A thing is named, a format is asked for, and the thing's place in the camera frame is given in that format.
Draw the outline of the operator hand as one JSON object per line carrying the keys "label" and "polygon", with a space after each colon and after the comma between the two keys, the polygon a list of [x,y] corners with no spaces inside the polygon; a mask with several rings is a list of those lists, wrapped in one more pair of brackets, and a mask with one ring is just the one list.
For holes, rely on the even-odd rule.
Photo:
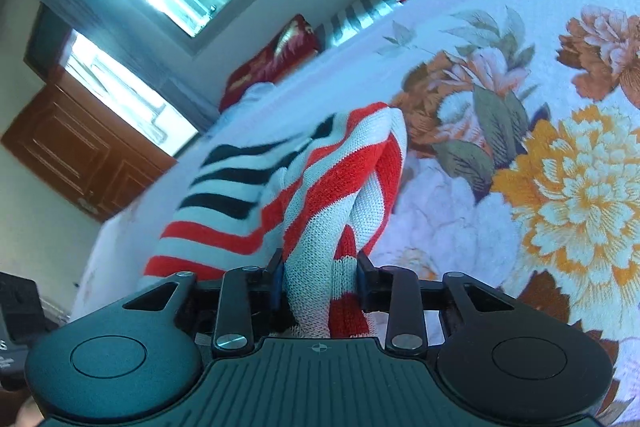
{"label": "operator hand", "polygon": [[14,427],[38,427],[43,421],[42,413],[33,397],[28,397],[16,413]]}

